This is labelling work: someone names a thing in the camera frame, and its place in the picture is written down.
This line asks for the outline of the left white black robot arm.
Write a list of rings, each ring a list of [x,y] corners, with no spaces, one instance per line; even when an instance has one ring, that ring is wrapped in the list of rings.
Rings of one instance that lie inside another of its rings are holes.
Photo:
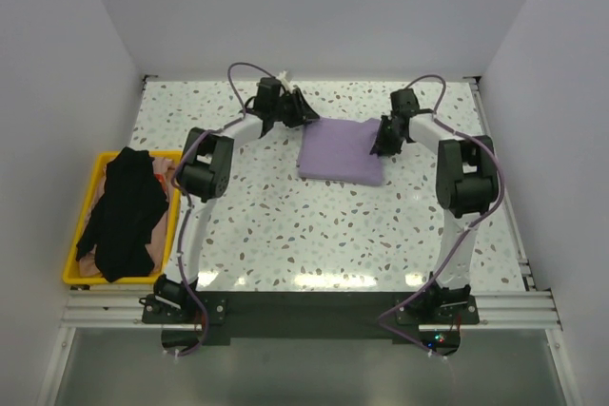
[[[261,78],[244,111],[219,129],[192,128],[176,168],[174,186],[186,199],[186,209],[164,273],[153,287],[154,298],[176,322],[187,322],[196,314],[201,248],[211,212],[228,188],[233,154],[262,139],[277,123],[295,128],[320,119],[285,71]]]

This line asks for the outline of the purple t shirt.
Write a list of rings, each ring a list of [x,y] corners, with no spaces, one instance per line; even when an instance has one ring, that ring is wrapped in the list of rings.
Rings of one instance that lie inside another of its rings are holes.
[[[378,119],[363,122],[321,118],[304,127],[297,159],[300,178],[380,186],[383,163],[370,153]]]

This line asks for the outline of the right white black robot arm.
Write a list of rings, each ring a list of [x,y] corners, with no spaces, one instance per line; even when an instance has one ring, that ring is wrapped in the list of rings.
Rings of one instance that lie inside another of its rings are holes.
[[[466,304],[471,291],[470,264],[478,226],[497,209],[503,196],[493,141],[448,126],[434,110],[420,107],[415,92],[390,94],[391,111],[381,124],[370,152],[394,156],[402,145],[419,144],[436,155],[436,197],[443,210],[441,251],[428,284],[410,300],[426,316],[447,322]]]

